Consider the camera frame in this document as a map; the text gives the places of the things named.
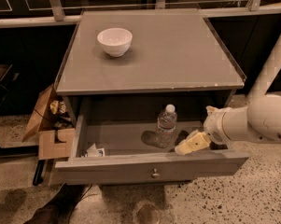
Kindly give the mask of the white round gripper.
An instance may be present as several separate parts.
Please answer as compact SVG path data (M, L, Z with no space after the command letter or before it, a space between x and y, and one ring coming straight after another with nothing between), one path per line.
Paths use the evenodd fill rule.
M224 131L223 120L229 111L231 111L229 107L216 108L208 105L206 107L207 117L204 121L204 132L198 130L191 132L186 139L175 147L175 153L187 155L205 149L210 146L211 140L218 145L227 144L230 139Z

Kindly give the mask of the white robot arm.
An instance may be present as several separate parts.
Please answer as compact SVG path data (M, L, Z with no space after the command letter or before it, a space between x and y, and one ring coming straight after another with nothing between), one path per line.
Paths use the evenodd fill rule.
M281 144L281 96L269 94L281 70L281 35L246 97L247 105L239 108L208 106L204 129L193 131L175 147L178 155L187 155L215 143L236 141Z

